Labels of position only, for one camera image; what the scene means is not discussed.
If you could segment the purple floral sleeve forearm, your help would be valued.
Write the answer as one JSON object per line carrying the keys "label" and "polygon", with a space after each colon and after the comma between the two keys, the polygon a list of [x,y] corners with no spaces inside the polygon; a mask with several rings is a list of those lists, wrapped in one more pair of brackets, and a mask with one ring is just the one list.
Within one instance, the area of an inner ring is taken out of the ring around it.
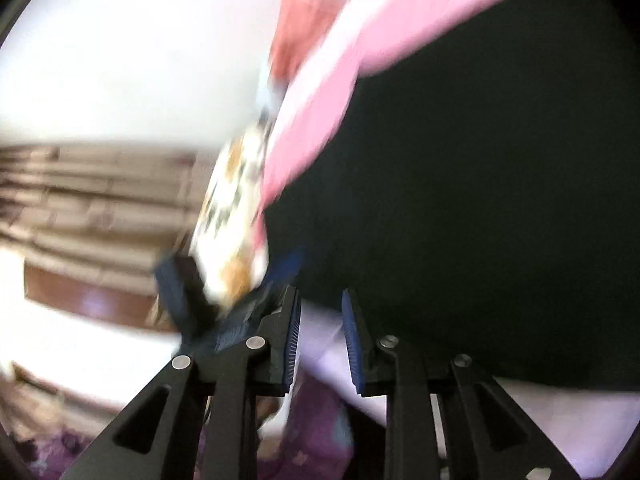
{"label": "purple floral sleeve forearm", "polygon": [[[352,410],[311,378],[285,400],[257,402],[261,479],[341,479],[354,460]],[[1,383],[1,425],[36,479],[58,479],[117,410],[14,380]]]}

